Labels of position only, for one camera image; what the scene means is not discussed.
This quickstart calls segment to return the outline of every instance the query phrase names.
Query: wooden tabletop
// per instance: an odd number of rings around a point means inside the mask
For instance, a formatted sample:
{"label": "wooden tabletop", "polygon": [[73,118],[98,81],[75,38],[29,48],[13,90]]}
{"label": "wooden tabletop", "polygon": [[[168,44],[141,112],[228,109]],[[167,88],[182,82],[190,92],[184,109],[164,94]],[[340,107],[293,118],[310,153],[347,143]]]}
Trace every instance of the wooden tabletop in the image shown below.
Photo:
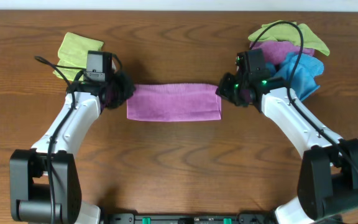
{"label": "wooden tabletop", "polygon": [[[331,50],[321,88],[304,104],[345,139],[358,138],[358,13],[0,11],[0,223],[12,222],[9,157],[60,111],[65,83],[51,68],[67,32],[102,40],[136,83],[211,83],[261,24],[306,23]],[[223,102],[221,121],[153,123],[103,111],[76,157],[83,200],[139,213],[271,210],[296,196],[301,159],[253,107]],[[346,215],[358,221],[358,211]]]}

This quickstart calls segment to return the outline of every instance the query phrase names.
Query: folded towel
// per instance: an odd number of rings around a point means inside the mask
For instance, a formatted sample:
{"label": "folded towel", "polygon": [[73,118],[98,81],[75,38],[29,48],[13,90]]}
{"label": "folded towel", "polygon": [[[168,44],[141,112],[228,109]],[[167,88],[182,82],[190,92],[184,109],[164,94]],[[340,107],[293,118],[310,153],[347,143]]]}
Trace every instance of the folded towel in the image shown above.
{"label": "folded towel", "polygon": [[[280,64],[280,69],[274,77],[283,77],[285,80],[289,81],[297,57],[298,54],[294,52],[289,53],[284,62]],[[322,62],[315,57],[302,54],[291,83],[291,87],[295,90],[299,100],[302,101],[306,99],[314,91],[320,88],[320,86],[316,84],[314,78],[321,75],[323,71],[324,65]]]}
{"label": "folded towel", "polygon": [[[248,39],[251,41],[255,41],[259,34],[261,34],[268,26],[272,25],[273,23],[275,22],[262,25],[262,28],[251,34]],[[318,38],[318,36],[314,34],[313,31],[311,31],[311,29],[306,24],[299,24],[298,27],[303,35],[303,47],[316,49],[327,56],[329,55],[329,49],[327,45],[320,38]],[[289,24],[279,24],[273,26],[268,31],[266,31],[266,33],[264,33],[262,37],[260,37],[258,42],[263,42],[267,40],[287,40],[293,43],[293,45],[301,45],[298,31]]]}
{"label": "folded towel", "polygon": [[[89,50],[101,50],[103,46],[102,41],[89,39],[76,34],[68,32],[63,39],[63,42],[57,53],[60,61],[58,65],[68,67],[86,68],[86,58]],[[79,70],[59,68],[59,70],[67,77],[68,80],[73,81],[75,75]],[[58,77],[62,78],[59,73],[53,71]]]}
{"label": "folded towel", "polygon": [[[274,65],[279,65],[285,60],[285,57],[290,52],[294,52],[296,54],[299,53],[300,47],[293,45],[289,41],[272,41],[268,40],[265,42],[257,42],[254,45],[254,49],[262,49],[265,57],[266,62],[270,62]],[[310,48],[303,48],[302,53],[313,56],[314,55],[314,49]]]}
{"label": "folded towel", "polygon": [[217,86],[209,84],[135,85],[127,118],[136,121],[212,121],[221,119]]}

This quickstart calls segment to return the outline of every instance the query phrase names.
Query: white wall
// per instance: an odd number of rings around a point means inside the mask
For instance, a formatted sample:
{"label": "white wall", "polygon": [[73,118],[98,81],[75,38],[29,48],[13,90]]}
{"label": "white wall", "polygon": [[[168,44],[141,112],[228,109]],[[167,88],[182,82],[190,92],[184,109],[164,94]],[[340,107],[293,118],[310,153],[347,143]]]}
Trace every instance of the white wall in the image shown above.
{"label": "white wall", "polygon": [[0,9],[358,12],[358,0],[0,0]]}

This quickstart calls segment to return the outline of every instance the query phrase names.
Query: green cloth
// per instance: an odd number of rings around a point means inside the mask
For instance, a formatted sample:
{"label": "green cloth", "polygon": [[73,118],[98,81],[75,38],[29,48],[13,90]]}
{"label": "green cloth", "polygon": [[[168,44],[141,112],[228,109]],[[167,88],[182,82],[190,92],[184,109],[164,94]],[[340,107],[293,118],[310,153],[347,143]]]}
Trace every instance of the green cloth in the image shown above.
{"label": "green cloth", "polygon": [[[256,38],[261,34],[268,26],[272,25],[275,22],[264,24],[262,28],[258,31],[251,34],[248,39],[250,41],[255,41]],[[324,42],[318,38],[316,34],[311,31],[311,29],[306,24],[299,24],[299,29],[303,35],[303,47],[312,48],[320,51],[325,55],[329,55],[329,49]],[[267,40],[274,40],[274,41],[290,41],[293,45],[300,46],[301,40],[299,38],[299,33],[293,26],[289,24],[279,24],[275,25],[270,28],[266,33],[263,34],[262,37],[258,41],[267,41]]]}
{"label": "green cloth", "polygon": [[[60,61],[57,63],[62,66],[86,68],[86,57],[89,50],[101,50],[102,41],[89,39],[68,32],[63,39],[62,45],[57,53]],[[74,80],[79,70],[59,68],[59,70],[70,81]],[[53,71],[58,78],[62,78],[59,73]]]}

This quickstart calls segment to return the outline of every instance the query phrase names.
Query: black cable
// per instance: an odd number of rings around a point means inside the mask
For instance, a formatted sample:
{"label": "black cable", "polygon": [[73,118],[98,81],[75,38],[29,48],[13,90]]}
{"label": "black cable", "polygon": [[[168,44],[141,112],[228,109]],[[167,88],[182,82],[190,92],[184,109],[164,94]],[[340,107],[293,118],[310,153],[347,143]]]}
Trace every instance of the black cable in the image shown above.
{"label": "black cable", "polygon": [[67,114],[64,116],[64,118],[59,123],[59,125],[56,127],[55,131],[53,132],[52,136],[50,137],[49,145],[48,145],[47,172],[48,172],[49,191],[50,191],[50,209],[51,209],[50,223],[54,224],[55,223],[56,201],[55,201],[55,189],[53,187],[53,178],[52,178],[52,171],[53,171],[53,167],[52,167],[52,149],[53,149],[53,146],[56,143],[55,140],[56,140],[56,137],[57,137],[60,129],[63,127],[63,125],[65,124],[66,120],[68,119],[68,117],[70,117],[71,113],[75,109],[75,95],[74,95],[74,91],[71,89],[70,82],[67,80],[66,76],[64,76],[63,73],[57,68],[56,65],[50,63],[49,61],[47,61],[46,59],[42,58],[41,56],[35,56],[34,58],[37,61],[41,62],[41,63],[44,63],[46,65],[51,66],[53,69],[55,69],[59,73],[60,76],[62,76],[62,78],[64,79],[64,81],[66,82],[66,84],[68,86],[68,90],[70,91],[71,97],[72,97],[72,100],[73,100],[73,102],[71,103],[71,107],[68,110]]}
{"label": "black cable", "polygon": [[[287,87],[287,95],[288,95],[288,99],[290,101],[290,104],[293,105],[293,107],[297,110],[297,112],[313,127],[315,128],[315,130],[318,132],[319,135],[321,135],[323,138],[325,138],[329,143],[331,143],[337,150],[338,152],[341,153],[342,157],[344,158],[344,160],[346,162],[348,162],[351,167],[354,169],[354,171],[357,173],[358,175],[358,167],[356,166],[356,164],[353,162],[353,160],[349,157],[349,155],[343,151],[339,146],[338,144],[332,140],[327,134],[324,133],[324,130],[323,129],[320,129],[316,124],[314,124],[314,122],[312,122],[312,120],[307,117],[307,115],[305,115],[305,113],[298,107],[298,105],[296,105],[295,103],[295,100],[291,97],[291,94],[290,94],[290,89],[291,89],[291,83],[292,83],[292,79],[293,79],[293,76],[295,74],[295,70],[296,70],[296,67],[298,66],[299,64],[299,60],[301,59],[301,55],[302,55],[302,51],[303,51],[303,35],[302,35],[302,31],[299,29],[299,27],[297,25],[295,25],[294,23],[292,22],[287,22],[287,21],[279,21],[279,22],[275,22],[273,23],[272,25],[268,26],[261,34],[259,34],[259,36],[254,40],[254,43],[250,46],[250,50],[252,50],[252,48],[254,47],[254,45],[256,44],[256,42],[266,33],[266,31],[268,31],[270,28],[272,28],[273,26],[275,25],[278,25],[278,24],[289,24],[291,26],[293,26],[294,28],[297,29],[298,33],[299,33],[299,36],[300,36],[300,40],[301,40],[301,45],[300,45],[300,49],[299,49],[299,54],[298,54],[298,57],[296,58],[296,62],[294,64],[294,67],[292,68],[292,71],[291,71],[291,75],[290,75],[290,79],[289,79],[289,84],[288,84],[288,87]],[[333,218],[328,218],[330,219],[331,221],[335,221],[337,223],[343,223],[343,222],[340,222],[340,221],[337,221]]]}

